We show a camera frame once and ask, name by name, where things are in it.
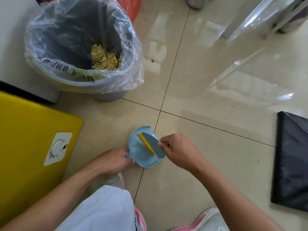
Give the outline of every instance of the blue dustpan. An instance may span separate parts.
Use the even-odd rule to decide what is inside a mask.
[[[150,126],[141,126],[135,129],[129,136],[129,154],[127,154],[125,157],[135,159],[136,162],[142,167],[152,167],[160,162],[162,158],[158,158],[158,156],[152,154],[139,139],[137,134],[141,134],[142,132],[153,136],[158,142],[160,142],[160,140],[154,135],[154,132]]]

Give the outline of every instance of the yellow bin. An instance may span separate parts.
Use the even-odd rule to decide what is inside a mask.
[[[82,123],[0,92],[0,227],[60,184]]]

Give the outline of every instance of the pink sneaker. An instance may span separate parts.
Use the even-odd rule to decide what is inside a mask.
[[[136,207],[135,207],[135,224],[136,224],[136,231],[147,231],[147,226],[145,226],[144,218]]]
[[[190,226],[180,226],[170,231],[229,231],[229,228],[218,208],[210,208],[201,213]]]
[[[120,172],[117,175],[111,176],[107,180],[106,185],[115,186],[125,190],[125,182],[122,173]],[[136,231],[147,231],[144,218],[136,207],[135,207],[135,225],[136,225]]]

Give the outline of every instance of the yellow brush bristles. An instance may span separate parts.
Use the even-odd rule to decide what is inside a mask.
[[[153,153],[154,155],[156,155],[155,152],[154,152],[154,150],[151,148],[150,144],[148,144],[148,142],[147,142],[147,141],[145,140],[145,138],[143,137],[143,135],[142,135],[142,134],[137,134],[137,136],[138,136],[139,139],[144,143],[144,145],[149,149],[149,151],[150,151],[151,153]]]

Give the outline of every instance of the white pants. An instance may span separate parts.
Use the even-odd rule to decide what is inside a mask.
[[[103,186],[59,225],[56,231],[136,231],[134,203],[130,193]]]

